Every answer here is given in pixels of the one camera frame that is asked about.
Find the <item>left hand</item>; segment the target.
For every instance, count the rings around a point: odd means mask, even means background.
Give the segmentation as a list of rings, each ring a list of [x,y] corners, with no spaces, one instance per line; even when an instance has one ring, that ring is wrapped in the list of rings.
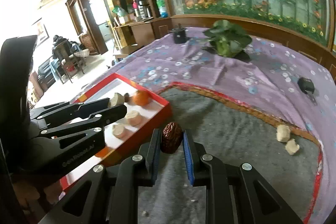
[[[26,181],[13,184],[13,189],[22,209],[28,209],[29,201],[37,201],[41,195],[37,188]],[[63,188],[59,181],[43,189],[46,199],[50,204],[58,202]]]

